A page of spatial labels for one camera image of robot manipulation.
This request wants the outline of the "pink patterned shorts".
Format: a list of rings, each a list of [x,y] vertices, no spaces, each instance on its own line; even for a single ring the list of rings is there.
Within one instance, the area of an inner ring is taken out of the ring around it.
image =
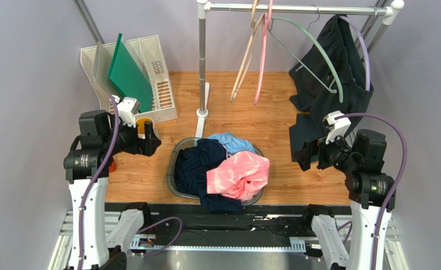
[[[206,191],[249,201],[267,184],[270,160],[249,151],[240,151],[206,173]]]

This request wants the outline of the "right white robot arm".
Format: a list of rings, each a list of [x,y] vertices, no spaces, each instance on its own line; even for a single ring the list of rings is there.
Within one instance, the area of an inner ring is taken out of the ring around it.
[[[327,269],[381,269],[381,252],[391,208],[383,209],[394,179],[382,172],[387,147],[385,135],[368,129],[357,132],[353,146],[342,136],[333,142],[325,138],[304,142],[293,154],[303,171],[311,168],[313,157],[318,157],[318,169],[333,167],[345,175],[345,186],[351,201],[352,223],[350,248],[342,241],[334,212],[324,205],[308,205],[303,213],[303,227],[313,232],[321,245]]]

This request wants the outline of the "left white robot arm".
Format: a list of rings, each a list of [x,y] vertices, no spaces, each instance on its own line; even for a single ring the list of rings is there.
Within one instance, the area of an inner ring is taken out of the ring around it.
[[[73,205],[73,245],[66,269],[126,269],[127,250],[135,234],[152,224],[152,216],[147,203],[131,202],[106,234],[109,167],[121,152],[152,156],[161,140],[152,122],[144,122],[145,137],[140,138],[137,124],[130,126],[118,113],[104,110],[82,113],[79,128],[64,159]]]

